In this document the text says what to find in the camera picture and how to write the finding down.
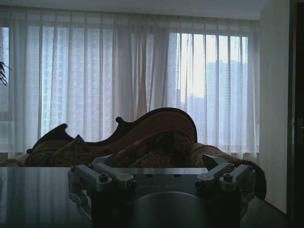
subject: metal bracket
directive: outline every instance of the metal bracket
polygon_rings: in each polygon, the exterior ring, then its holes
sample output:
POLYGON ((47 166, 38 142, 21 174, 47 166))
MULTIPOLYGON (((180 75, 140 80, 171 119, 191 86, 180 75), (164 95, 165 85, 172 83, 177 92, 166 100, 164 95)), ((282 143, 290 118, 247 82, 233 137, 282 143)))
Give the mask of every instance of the metal bracket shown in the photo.
POLYGON ((87 195, 90 196, 92 188, 98 192, 105 192, 115 186, 123 190, 133 189, 136 186, 133 175, 119 172, 102 163, 108 157, 96 158, 89 167, 85 165, 72 166, 67 173, 69 198, 76 203, 77 210, 90 221, 92 220, 92 211, 83 190, 86 190, 87 195))
POLYGON ((213 167, 207 173, 199 174, 196 186, 198 189, 212 189, 216 183, 219 184, 223 192, 241 191, 241 218, 247 211, 248 203, 255 196, 256 172, 249 165, 239 165, 227 163, 223 158, 203 155, 203 160, 209 166, 213 167))

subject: wall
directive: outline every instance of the wall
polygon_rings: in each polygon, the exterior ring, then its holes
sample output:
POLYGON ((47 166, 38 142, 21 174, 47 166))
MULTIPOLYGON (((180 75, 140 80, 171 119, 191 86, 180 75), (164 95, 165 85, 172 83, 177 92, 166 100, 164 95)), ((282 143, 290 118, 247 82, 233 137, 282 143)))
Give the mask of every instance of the wall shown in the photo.
POLYGON ((266 200, 286 212, 289 0, 261 11, 260 155, 266 200))

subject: table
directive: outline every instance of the table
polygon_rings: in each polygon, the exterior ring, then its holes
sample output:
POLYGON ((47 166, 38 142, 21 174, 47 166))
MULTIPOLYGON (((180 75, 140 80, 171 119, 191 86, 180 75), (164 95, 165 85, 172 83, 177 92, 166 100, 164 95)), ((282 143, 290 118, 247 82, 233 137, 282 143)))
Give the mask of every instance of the table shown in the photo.
MULTIPOLYGON (((0 228, 73 227, 90 228, 68 197, 69 168, 0 167, 0 228)), ((199 174, 204 168, 136 169, 126 172, 154 174, 199 174)), ((254 198, 241 220, 242 228, 286 228, 284 216, 254 198)))

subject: screw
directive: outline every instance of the screw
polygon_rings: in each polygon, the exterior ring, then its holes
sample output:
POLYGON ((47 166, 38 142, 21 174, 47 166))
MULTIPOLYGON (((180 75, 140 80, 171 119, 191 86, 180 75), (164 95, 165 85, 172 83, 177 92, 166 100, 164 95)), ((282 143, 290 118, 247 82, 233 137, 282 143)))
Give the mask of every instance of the screw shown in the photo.
POLYGON ((233 180, 233 176, 229 173, 225 173, 224 174, 224 181, 227 181, 227 182, 232 182, 233 180))
POLYGON ((71 167, 71 172, 74 172, 74 171, 75 171, 75 168, 76 168, 76 166, 73 165, 73 166, 71 167))
POLYGON ((102 174, 99 175, 99 181, 100 182, 106 182, 108 180, 108 178, 109 178, 109 175, 106 174, 106 173, 102 173, 102 174))
POLYGON ((195 187, 200 190, 204 189, 206 185, 202 180, 198 180, 197 182, 195 182, 195 187))
POLYGON ((136 181, 135 180, 131 180, 128 182, 128 189, 133 190, 136 187, 136 181))

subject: houseplant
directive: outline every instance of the houseplant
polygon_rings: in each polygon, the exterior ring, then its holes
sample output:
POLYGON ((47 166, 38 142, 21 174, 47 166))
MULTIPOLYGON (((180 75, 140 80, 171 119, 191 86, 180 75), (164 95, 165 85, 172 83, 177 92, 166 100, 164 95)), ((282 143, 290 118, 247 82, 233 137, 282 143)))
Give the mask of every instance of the houseplant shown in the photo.
POLYGON ((0 61, 0 81, 7 86, 8 82, 6 81, 6 76, 5 76, 5 70, 4 67, 7 67, 10 69, 7 65, 5 65, 3 62, 0 61))

